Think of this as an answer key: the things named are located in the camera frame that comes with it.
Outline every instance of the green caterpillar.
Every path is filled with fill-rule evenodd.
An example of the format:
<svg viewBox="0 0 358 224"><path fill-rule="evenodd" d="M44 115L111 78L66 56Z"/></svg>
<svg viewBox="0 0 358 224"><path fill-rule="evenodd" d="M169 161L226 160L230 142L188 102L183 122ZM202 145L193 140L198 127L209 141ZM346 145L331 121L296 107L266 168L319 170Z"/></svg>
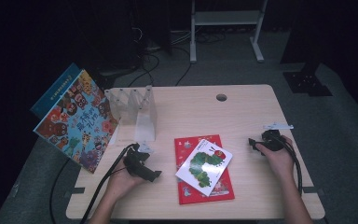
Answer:
<svg viewBox="0 0 358 224"><path fill-rule="evenodd" d="M205 152L198 152L194 158L190 161L190 173L199 180L199 185L202 188L210 187L211 181L209 179L208 173L202 170L202 165L209 163L211 165L219 165L222 163L226 155L220 150L214 150L212 156L206 154Z"/></svg>

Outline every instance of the illustrated book cover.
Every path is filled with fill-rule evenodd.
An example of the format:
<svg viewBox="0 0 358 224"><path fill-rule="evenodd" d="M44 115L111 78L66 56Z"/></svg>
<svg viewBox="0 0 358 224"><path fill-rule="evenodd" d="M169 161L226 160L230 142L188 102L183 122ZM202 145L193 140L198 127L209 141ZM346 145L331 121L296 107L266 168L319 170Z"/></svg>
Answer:
<svg viewBox="0 0 358 224"><path fill-rule="evenodd" d="M218 134L174 139L179 204L235 198L228 173L232 154Z"/></svg>
<svg viewBox="0 0 358 224"><path fill-rule="evenodd" d="M91 173L118 121L89 73L72 63L31 108L41 121L34 132Z"/></svg>

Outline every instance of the colorful book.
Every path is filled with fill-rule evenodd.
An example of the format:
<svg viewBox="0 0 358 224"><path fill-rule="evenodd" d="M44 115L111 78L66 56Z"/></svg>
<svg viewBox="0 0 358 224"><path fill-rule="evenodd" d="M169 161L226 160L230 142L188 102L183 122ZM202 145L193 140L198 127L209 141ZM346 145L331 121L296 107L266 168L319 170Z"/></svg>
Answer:
<svg viewBox="0 0 358 224"><path fill-rule="evenodd" d="M94 173L118 121L88 72L72 63L31 108L41 121L34 132Z"/></svg>
<svg viewBox="0 0 358 224"><path fill-rule="evenodd" d="M174 145L179 204L235 198L227 168L232 155L222 149L218 134L176 138ZM205 166L215 174L202 171Z"/></svg>

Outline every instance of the red book cover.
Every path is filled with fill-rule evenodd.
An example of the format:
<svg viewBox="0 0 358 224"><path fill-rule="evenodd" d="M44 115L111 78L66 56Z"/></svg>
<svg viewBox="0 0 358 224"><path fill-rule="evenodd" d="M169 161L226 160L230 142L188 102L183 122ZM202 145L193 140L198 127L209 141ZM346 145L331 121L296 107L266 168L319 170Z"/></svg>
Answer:
<svg viewBox="0 0 358 224"><path fill-rule="evenodd" d="M215 145L222 147L219 134L193 136L185 138L175 138L175 155L176 155L176 169L182 166L187 157L191 154L200 140L205 139ZM179 204L187 203L207 203L223 200L232 200L235 198L232 189L231 180L228 174L228 168L222 173L219 181L214 186L211 195L208 197L187 184L182 179L178 178L178 192Z"/></svg>

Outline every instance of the gray floor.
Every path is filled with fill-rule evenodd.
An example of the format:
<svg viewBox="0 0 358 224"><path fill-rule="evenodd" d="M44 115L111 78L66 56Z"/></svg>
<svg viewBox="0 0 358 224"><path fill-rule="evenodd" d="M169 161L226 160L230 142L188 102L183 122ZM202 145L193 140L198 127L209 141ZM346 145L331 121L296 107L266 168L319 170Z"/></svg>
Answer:
<svg viewBox="0 0 358 224"><path fill-rule="evenodd" d="M284 115L295 125L296 139L310 176L317 188L329 223L358 223L358 105L343 87L339 76L323 64L316 76L333 96L309 97L292 93L282 72L297 71L303 64L280 64L289 33L262 33L259 39L265 62L255 60L250 34L227 35L211 45L197 45L198 62L192 64L179 86L269 84L275 90ZM177 47L188 50L188 44ZM150 72L154 86L174 86L189 66L188 55L179 49L173 56L154 53L158 67ZM157 60L145 57L146 68ZM120 77L115 86L127 87L143 73ZM145 86L149 76L132 86ZM7 197L0 211L0 223L52 223L49 215L49 194L57 173L66 158L42 140L38 140L24 164L18 186ZM57 223L78 223L65 216L69 193L80 168L65 165L54 190L52 212ZM265 220L259 223L283 223Z"/></svg>

